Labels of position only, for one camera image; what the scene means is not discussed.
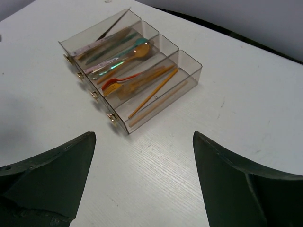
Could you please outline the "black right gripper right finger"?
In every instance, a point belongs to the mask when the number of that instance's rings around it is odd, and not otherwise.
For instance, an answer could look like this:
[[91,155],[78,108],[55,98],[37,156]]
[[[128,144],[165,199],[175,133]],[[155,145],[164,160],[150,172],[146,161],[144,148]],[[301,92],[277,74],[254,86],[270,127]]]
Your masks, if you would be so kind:
[[212,227],[300,227],[303,178],[263,166],[195,132],[193,148]]

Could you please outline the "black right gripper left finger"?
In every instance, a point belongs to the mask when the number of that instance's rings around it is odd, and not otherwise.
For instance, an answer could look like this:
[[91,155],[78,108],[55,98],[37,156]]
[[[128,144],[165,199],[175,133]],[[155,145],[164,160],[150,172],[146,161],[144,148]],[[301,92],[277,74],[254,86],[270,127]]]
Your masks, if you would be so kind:
[[0,168],[2,227],[68,227],[75,220],[96,145],[86,132]]

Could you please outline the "orange chopstick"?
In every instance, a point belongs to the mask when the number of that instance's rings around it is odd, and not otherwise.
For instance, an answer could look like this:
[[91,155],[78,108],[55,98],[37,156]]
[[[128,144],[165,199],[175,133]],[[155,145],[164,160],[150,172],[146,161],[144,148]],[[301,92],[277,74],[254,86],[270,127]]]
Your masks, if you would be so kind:
[[143,102],[128,116],[131,119],[176,73],[178,68],[175,68],[144,100]]
[[148,114],[150,114],[153,110],[158,108],[160,105],[162,105],[167,99],[169,99],[171,96],[173,96],[175,93],[177,93],[180,89],[182,89],[188,82],[184,81],[181,85],[179,85],[177,88],[173,89],[171,92],[169,92],[167,95],[163,97],[159,102],[155,103],[153,106],[151,106],[148,110],[143,112],[141,115],[139,115],[135,120],[131,121],[129,123],[130,127],[133,127],[136,125],[139,121],[141,121],[144,117],[146,117]]

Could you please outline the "red-orange plastic fork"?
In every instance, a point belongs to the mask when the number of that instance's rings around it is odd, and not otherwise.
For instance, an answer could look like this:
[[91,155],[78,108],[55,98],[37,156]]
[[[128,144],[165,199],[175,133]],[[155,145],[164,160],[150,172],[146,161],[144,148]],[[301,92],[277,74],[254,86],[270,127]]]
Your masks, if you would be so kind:
[[136,76],[142,74],[142,72],[139,72],[139,73],[136,73],[136,74],[133,74],[131,76],[128,76],[128,77],[124,77],[124,78],[112,78],[112,79],[109,79],[103,86],[102,86],[102,90],[105,90],[109,85],[113,84],[113,83],[116,83],[116,82],[122,82],[122,81],[125,81],[125,80],[129,80],[129,79],[132,79],[132,78],[135,78]]

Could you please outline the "pink handled metal knife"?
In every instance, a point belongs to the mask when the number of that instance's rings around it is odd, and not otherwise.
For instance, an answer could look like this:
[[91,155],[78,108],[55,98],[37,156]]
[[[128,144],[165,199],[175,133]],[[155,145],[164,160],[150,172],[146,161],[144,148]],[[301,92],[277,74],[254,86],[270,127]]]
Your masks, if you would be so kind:
[[122,29],[119,32],[116,32],[115,34],[112,34],[110,36],[106,36],[102,39],[94,41],[94,42],[92,42],[92,43],[90,43],[90,44],[88,44],[84,47],[81,47],[81,48],[79,48],[75,51],[72,51],[71,56],[72,57],[79,56],[81,54],[84,54],[87,51],[90,51],[90,50],[93,50],[94,48],[97,48],[98,46],[100,46],[102,44],[105,44],[106,42],[113,41],[117,38],[123,37],[123,36],[127,35],[130,32],[130,30],[131,30],[130,28],[125,28],[125,29]]

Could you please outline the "orange plastic spoon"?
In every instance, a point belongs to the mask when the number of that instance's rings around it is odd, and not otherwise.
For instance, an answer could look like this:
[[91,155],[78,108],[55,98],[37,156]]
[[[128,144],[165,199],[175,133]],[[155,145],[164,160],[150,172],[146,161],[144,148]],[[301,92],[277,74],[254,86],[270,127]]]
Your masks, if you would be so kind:
[[145,55],[147,55],[147,53],[149,51],[150,51],[150,45],[148,43],[143,43],[143,44],[137,46],[136,48],[134,48],[134,50],[132,51],[132,53],[129,57],[125,58],[120,63],[116,64],[114,67],[111,67],[110,70],[96,82],[96,84],[97,85],[101,84],[106,79],[113,76],[117,71],[119,71],[121,68],[123,68],[126,64],[128,64],[132,60],[144,57]]

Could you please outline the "iridescent metal spoon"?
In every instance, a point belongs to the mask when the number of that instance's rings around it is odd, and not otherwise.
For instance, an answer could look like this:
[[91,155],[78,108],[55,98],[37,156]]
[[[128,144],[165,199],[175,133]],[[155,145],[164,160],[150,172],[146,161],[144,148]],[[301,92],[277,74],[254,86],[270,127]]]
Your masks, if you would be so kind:
[[112,71],[113,69],[117,68],[118,66],[121,66],[125,63],[125,61],[120,61],[118,63],[112,63],[108,66],[105,66],[103,68],[97,69],[92,71],[88,77],[92,80],[97,80],[98,78],[102,77],[103,75],[109,73],[110,71]]

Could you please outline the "orange plastic knife top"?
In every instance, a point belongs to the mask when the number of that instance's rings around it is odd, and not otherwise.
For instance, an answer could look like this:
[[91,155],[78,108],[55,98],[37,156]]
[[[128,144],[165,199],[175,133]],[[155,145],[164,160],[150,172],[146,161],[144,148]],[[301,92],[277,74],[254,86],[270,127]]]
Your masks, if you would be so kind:
[[103,47],[103,46],[106,46],[106,45],[108,45],[108,44],[112,44],[114,41],[118,41],[119,39],[122,39],[122,38],[124,38],[124,37],[125,37],[125,36],[120,37],[120,38],[117,38],[117,39],[115,39],[115,40],[113,40],[113,41],[106,42],[105,44],[102,44],[102,45],[98,46],[97,48],[94,48],[93,50],[87,51],[87,52],[85,52],[84,54],[81,54],[81,55],[79,55],[79,56],[75,56],[75,59],[80,60],[81,58],[84,58],[85,56],[91,54],[92,52],[95,52],[97,49],[99,49],[99,48],[101,48],[101,47]]

